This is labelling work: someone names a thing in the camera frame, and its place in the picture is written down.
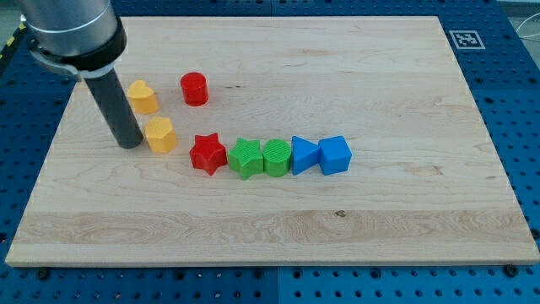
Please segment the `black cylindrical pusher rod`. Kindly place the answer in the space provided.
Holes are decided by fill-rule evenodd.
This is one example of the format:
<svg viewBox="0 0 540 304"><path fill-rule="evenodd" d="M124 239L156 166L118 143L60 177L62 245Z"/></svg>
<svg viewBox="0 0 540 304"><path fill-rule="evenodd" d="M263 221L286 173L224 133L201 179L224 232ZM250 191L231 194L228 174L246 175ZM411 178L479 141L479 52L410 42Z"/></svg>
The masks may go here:
<svg viewBox="0 0 540 304"><path fill-rule="evenodd" d="M139 146L143 134L115 70L85 82L118 145L123 149Z"/></svg>

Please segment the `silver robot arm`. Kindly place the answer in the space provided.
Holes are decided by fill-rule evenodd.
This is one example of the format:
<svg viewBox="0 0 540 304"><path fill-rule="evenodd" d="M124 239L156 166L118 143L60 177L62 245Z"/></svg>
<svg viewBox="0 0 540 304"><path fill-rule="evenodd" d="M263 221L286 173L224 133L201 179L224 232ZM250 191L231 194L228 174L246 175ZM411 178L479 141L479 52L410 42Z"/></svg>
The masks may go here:
<svg viewBox="0 0 540 304"><path fill-rule="evenodd" d="M46 70L84 81L123 149L143 141L116 75L127 34L110 0L18 0L30 54Z"/></svg>

